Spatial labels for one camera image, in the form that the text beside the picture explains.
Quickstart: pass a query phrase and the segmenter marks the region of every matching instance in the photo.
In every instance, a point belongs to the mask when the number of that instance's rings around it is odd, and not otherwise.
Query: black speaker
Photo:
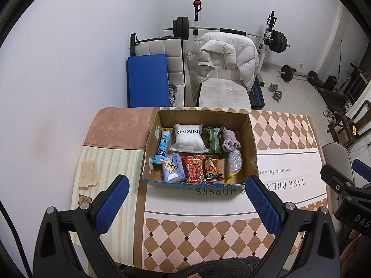
[[[324,88],[326,90],[332,91],[333,88],[335,88],[337,83],[338,83],[338,79],[335,76],[330,75],[325,82]]]

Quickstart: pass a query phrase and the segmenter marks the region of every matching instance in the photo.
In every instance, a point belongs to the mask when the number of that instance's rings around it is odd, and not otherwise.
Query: white puffer jacket
[[[250,92],[259,67],[253,41],[243,35],[208,32],[199,38],[186,59],[193,99],[196,99],[200,84],[208,79],[215,68],[210,56],[212,52],[224,55],[224,65],[238,68],[240,80]]]

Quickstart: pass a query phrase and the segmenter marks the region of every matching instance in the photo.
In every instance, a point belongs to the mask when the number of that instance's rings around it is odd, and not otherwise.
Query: blue snack package
[[[167,155],[163,164],[164,181],[179,183],[187,180],[182,159],[177,153]]]
[[[165,160],[165,155],[167,151],[167,147],[169,145],[170,136],[172,133],[172,128],[163,127],[160,144],[158,145],[157,153],[152,160],[152,163],[155,164],[163,164]]]

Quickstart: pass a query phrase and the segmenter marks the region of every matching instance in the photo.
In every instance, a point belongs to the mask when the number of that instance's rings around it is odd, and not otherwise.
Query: white sticker on box
[[[149,158],[148,160],[148,166],[150,167],[150,174],[152,173],[152,169],[153,169],[153,164],[152,164],[152,159]]]
[[[155,137],[156,137],[157,140],[158,140],[159,136],[160,136],[160,126],[158,126],[158,127],[155,129]]]

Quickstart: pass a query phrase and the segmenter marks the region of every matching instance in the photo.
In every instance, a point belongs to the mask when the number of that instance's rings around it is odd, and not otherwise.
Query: rolled purple cloth
[[[223,150],[226,153],[229,153],[236,148],[240,148],[241,144],[240,142],[237,141],[236,135],[234,134],[234,131],[227,130],[225,127],[222,127],[223,130],[223,137],[224,137],[224,142],[222,144]]]

